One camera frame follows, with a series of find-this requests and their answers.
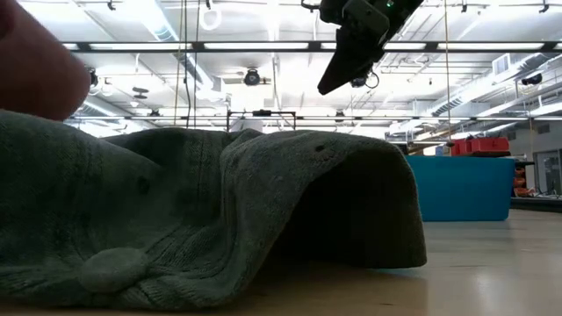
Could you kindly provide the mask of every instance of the wall vent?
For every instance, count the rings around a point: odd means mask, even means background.
[[[500,75],[509,69],[511,65],[511,55],[504,54],[496,60],[492,61],[492,69],[494,70],[494,75]]]

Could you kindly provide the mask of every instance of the robotic arm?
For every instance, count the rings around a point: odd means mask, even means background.
[[[404,25],[423,0],[322,0],[320,19],[341,25],[337,47],[328,68],[318,83],[322,95],[354,79],[366,78],[374,62],[383,56],[383,46]]]

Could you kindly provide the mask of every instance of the wooden floor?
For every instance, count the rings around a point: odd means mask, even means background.
[[[235,304],[204,315],[562,314],[562,215],[514,211],[506,222],[427,223],[426,238],[429,263],[423,268],[315,264],[280,270],[261,275]],[[2,315],[22,312],[117,314],[0,308]]]

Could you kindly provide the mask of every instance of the red bin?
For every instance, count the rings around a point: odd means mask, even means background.
[[[509,151],[509,141],[505,137],[483,137],[469,141],[473,153],[498,153]]]
[[[455,140],[452,155],[466,155],[472,152],[471,142],[469,140]]]

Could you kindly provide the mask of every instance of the gray knit fabric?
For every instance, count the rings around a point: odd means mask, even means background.
[[[423,265],[414,178],[400,151],[307,131],[163,128],[99,140],[0,111],[0,299],[224,305],[268,254]]]

